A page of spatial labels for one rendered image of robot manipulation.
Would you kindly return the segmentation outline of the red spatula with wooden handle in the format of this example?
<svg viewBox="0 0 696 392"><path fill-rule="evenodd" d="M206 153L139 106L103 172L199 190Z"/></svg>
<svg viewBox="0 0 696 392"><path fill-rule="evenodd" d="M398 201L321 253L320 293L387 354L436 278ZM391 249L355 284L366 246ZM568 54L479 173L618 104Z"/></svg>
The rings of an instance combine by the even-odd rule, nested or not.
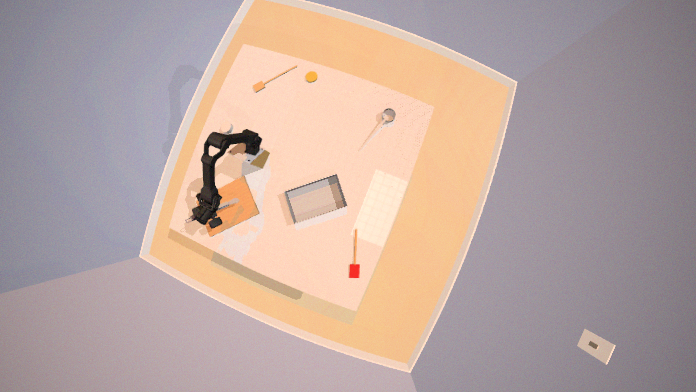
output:
<svg viewBox="0 0 696 392"><path fill-rule="evenodd" d="M350 264L349 278L359 278L359 276L360 276L360 264L356 264L356 253L357 253L357 230L355 230L354 264Z"/></svg>

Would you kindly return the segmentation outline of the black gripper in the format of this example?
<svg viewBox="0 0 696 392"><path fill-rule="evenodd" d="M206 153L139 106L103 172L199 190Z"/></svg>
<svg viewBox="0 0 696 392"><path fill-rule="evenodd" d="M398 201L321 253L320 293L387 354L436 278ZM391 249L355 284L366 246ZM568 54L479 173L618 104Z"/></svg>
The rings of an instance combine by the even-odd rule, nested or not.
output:
<svg viewBox="0 0 696 392"><path fill-rule="evenodd" d="M196 198L197 198L198 201L200 200L200 195L201 195L201 192L198 193L198 194L196 195ZM219 208L218 208L218 209L219 209ZM217 210L218 210L218 209L217 209ZM211 218L209 219L209 220L211 220L211 219L212 219L212 220L211 220L211 221L208 221L209 226L210 226L211 229L216 228L217 226L223 224L223 222L222 222L220 216L217 217L217 216L218 216L218 214L216 213L217 210L213 212L213 215L212 215ZM217 217L217 218L215 218L215 217Z"/></svg>

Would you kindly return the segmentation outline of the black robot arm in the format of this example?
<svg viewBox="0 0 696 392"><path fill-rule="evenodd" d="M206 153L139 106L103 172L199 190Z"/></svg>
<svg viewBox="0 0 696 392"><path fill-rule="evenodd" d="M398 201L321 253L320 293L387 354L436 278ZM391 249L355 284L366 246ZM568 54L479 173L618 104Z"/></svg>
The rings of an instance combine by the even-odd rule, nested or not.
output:
<svg viewBox="0 0 696 392"><path fill-rule="evenodd" d="M225 155L227 149L232 144L246 144L246 154L256 156L260 151L260 145L263 138L259 134L248 129L242 130L242 133L223 134L211 132L206 142L204 142L204 153L201 157L203 188L199 200L199 206L192 208L193 216L200 224L205 225L220 205L223 197L219 195L215 186L215 164L217 159ZM209 147L213 146L220 149L214 156L209 155ZM207 201L207 202L205 202Z"/></svg>

